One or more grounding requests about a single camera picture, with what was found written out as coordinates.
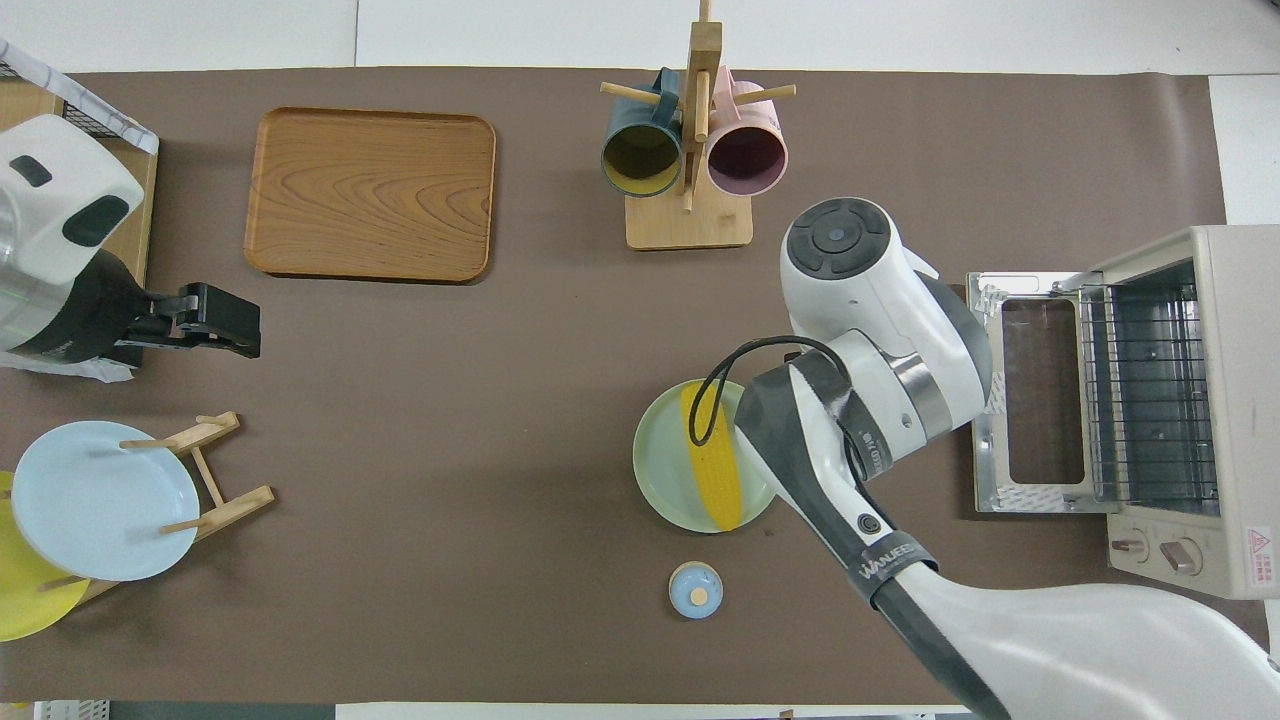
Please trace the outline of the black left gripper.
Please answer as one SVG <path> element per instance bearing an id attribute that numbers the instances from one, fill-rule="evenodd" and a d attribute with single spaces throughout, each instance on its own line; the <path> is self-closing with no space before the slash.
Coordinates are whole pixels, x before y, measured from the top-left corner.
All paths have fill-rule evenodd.
<path id="1" fill-rule="evenodd" d="M 184 284 L 177 295 L 133 288 L 110 292 L 110 314 L 122 328 L 111 348 L 195 348 L 205 345 L 242 357 L 261 356 L 260 306 L 212 284 Z M 179 315 L 198 310 L 206 331 L 180 328 Z"/>

